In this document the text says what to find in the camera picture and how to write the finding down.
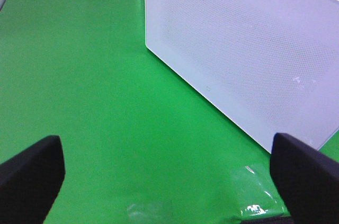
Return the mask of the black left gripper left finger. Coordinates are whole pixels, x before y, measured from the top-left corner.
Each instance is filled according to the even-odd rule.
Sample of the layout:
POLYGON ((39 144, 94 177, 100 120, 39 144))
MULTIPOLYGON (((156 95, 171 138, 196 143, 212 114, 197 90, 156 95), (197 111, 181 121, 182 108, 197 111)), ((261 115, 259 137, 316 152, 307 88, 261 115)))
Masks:
POLYGON ((65 179, 61 138, 47 136, 1 164, 1 223, 43 223, 65 179))

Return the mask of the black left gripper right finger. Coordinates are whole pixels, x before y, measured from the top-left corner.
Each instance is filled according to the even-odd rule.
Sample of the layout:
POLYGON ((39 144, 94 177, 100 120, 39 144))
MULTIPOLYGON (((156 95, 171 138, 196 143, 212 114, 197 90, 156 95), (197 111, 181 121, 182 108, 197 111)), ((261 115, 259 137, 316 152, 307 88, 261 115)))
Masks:
POLYGON ((338 223, 338 162, 276 133, 270 176, 294 223, 338 223))

